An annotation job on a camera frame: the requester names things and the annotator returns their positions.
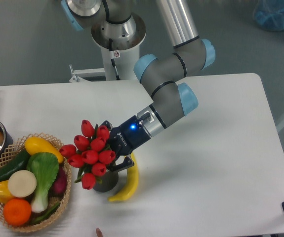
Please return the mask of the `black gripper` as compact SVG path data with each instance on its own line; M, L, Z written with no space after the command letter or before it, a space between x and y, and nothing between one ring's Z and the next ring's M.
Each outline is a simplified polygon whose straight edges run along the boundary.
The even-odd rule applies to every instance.
M115 152L116 158L125 156L121 164L111 167L111 172L121 172L134 166L134 161L129 154L151 139L143 127L143 122L149 117L150 115L143 115L141 118L132 116L118 127L113 127L107 120L100 125L100 130L108 130L110 133L108 144Z

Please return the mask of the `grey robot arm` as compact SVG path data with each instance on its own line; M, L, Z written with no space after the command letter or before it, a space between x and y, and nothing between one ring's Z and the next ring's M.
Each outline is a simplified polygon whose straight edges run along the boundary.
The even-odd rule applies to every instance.
M201 39L184 0L159 0L159 8L174 53L160 60L152 54L139 55L146 29L132 12L129 0L63 0L61 6L72 26L81 31L91 28L100 47L103 69L74 71L72 75L104 75L106 80L138 80L152 104L112 128L109 144L123 163L109 165L121 171L134 165L132 151L168 128L198 106L198 100L180 80L200 71L215 60L210 41Z

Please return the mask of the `person fingertip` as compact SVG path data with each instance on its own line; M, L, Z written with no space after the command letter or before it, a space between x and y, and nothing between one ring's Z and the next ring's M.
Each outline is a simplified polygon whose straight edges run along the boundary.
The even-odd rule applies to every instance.
M96 228L97 237L103 237L103 234L99 228Z

